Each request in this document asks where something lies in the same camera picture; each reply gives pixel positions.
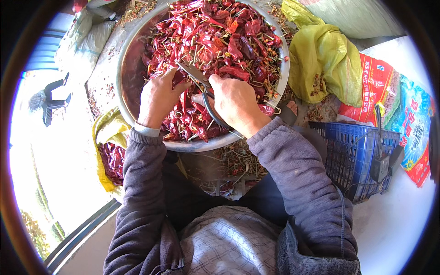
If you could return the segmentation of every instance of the stack of chili peppers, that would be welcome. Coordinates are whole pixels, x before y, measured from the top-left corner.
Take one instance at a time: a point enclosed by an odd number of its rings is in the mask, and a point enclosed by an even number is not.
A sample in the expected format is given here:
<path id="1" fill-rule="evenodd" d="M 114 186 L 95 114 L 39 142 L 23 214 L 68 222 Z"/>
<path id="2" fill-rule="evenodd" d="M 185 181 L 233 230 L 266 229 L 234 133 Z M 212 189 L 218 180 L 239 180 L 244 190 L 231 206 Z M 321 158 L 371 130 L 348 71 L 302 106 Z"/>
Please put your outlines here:
<path id="1" fill-rule="evenodd" d="M 124 181 L 122 166 L 124 165 L 125 149 L 107 142 L 99 146 L 98 150 L 103 159 L 106 176 L 114 185 L 122 185 Z"/>
<path id="2" fill-rule="evenodd" d="M 263 16 L 244 3 L 235 0 L 177 1 L 169 4 L 169 19 L 156 24 L 147 38 L 142 61 L 144 77 L 155 78 L 175 61 L 192 64 L 208 78 L 218 74 L 222 78 L 247 81 L 255 90 L 260 109 L 272 115 L 274 109 L 264 105 L 277 97 L 280 79 L 279 65 L 288 57 L 278 57 L 281 38 L 273 33 L 275 27 L 264 22 Z M 190 81 L 179 70 L 173 85 Z M 213 123 L 207 110 L 193 102 L 192 94 L 201 93 L 193 85 L 182 93 L 163 121 L 164 140 L 202 139 L 228 132 Z"/>

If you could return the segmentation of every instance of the scissor blade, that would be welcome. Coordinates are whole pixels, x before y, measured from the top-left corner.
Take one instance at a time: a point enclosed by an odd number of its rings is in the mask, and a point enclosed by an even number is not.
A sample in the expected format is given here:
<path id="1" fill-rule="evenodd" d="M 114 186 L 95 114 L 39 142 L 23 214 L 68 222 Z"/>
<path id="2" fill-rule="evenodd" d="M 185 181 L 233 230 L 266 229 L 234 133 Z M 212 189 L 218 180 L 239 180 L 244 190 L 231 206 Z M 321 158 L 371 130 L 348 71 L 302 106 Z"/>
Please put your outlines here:
<path id="1" fill-rule="evenodd" d="M 183 61 L 177 61 L 176 64 L 179 65 L 182 68 L 182 70 L 188 73 L 192 78 L 198 80 L 200 83 L 207 86 L 208 88 L 211 87 L 211 84 L 209 84 L 206 76 L 204 76 L 204 74 L 201 71 L 199 71 L 195 66 L 187 65 Z"/>

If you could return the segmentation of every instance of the black scissor handle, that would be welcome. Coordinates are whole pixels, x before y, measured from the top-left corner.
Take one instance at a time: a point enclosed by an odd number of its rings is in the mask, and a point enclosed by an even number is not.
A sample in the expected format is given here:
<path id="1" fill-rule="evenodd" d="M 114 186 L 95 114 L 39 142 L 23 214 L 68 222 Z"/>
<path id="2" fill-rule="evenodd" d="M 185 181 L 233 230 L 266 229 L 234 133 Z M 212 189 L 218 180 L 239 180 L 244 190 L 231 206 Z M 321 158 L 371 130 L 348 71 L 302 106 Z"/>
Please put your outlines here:
<path id="1" fill-rule="evenodd" d="M 213 120 L 215 122 L 217 122 L 218 125 L 225 127 L 226 129 L 230 129 L 231 127 L 224 122 L 223 119 L 221 119 L 220 117 L 218 117 L 216 115 L 216 113 L 214 112 L 214 110 L 211 107 L 211 104 L 209 103 L 209 99 L 208 99 L 208 90 L 205 87 L 206 92 L 202 92 L 202 98 L 203 98 L 203 102 L 205 102 L 205 108 L 208 110 L 209 115 L 213 118 Z"/>

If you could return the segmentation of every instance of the metal basin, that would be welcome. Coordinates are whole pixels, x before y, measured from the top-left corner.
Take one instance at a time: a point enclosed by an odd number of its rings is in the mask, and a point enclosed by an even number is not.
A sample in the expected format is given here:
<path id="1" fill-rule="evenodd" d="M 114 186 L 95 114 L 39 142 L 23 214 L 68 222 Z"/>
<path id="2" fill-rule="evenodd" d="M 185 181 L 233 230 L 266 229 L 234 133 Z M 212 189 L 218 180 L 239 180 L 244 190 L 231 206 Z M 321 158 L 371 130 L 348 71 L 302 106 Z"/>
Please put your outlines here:
<path id="1" fill-rule="evenodd" d="M 258 7 L 255 3 L 251 3 L 246 0 L 241 0 L 240 2 L 248 4 L 258 13 L 263 15 L 266 22 L 269 25 L 275 26 L 276 30 L 274 33 L 279 37 L 282 36 L 281 29 L 276 24 L 267 12 Z M 121 110 L 122 116 L 130 124 L 134 125 L 135 120 L 139 116 L 140 107 L 140 94 L 143 88 L 144 79 L 140 74 L 141 71 L 145 70 L 145 66 L 142 63 L 142 53 L 144 51 L 146 37 L 151 35 L 150 28 L 154 27 L 158 22 L 163 21 L 168 18 L 169 7 L 166 3 L 156 6 L 156 8 L 146 14 L 142 20 L 139 22 L 137 27 L 130 33 L 124 45 L 122 46 L 121 56 L 118 64 L 116 87 L 119 97 L 119 109 Z M 282 47 L 279 49 L 280 57 L 289 56 L 289 49 L 287 48 L 287 43 L 284 37 L 281 37 Z M 287 78 L 289 77 L 289 62 L 282 62 L 281 64 L 281 76 L 279 81 L 277 92 L 282 95 L 284 89 L 287 85 Z M 277 105 L 281 96 L 270 101 L 271 104 Z M 239 136 L 228 133 L 223 136 L 218 136 L 209 139 L 206 143 L 203 140 L 192 140 L 192 141 L 164 141 L 168 150 L 177 152 L 203 152 L 208 150 L 214 150 L 228 144 L 231 144 L 239 140 Z"/>

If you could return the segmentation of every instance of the scissors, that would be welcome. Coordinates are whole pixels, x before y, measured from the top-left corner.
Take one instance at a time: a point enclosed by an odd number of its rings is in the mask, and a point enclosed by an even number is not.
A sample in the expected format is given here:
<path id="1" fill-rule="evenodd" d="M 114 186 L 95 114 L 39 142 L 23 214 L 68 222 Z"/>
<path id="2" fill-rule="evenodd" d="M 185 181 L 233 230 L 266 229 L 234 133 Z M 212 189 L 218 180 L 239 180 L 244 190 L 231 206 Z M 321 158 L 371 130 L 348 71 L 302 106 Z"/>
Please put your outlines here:
<path id="1" fill-rule="evenodd" d="M 193 65 L 187 65 L 185 62 L 183 61 L 176 61 L 176 64 L 180 66 L 180 68 L 182 68 L 182 70 L 184 70 L 187 74 L 189 74 L 189 76 L 193 79 L 193 80 L 197 80 L 199 81 L 204 87 L 205 89 L 201 89 L 201 87 L 199 86 L 199 84 L 194 81 L 194 83 L 200 88 L 200 90 L 202 91 L 202 98 L 203 98 L 203 102 L 205 103 L 205 108 L 207 109 L 209 115 L 213 118 L 213 120 L 215 122 L 217 122 L 218 125 L 225 127 L 226 129 L 230 129 L 231 127 L 223 120 L 221 119 L 219 116 L 217 116 L 217 114 L 214 112 L 214 110 L 212 109 L 209 100 L 208 100 L 208 96 L 212 99 L 214 99 L 214 94 L 212 92 L 209 91 L 209 89 L 212 88 L 211 84 L 209 83 L 208 79 L 206 78 L 206 76 L 204 76 L 204 74 L 199 71 L 195 66 Z"/>

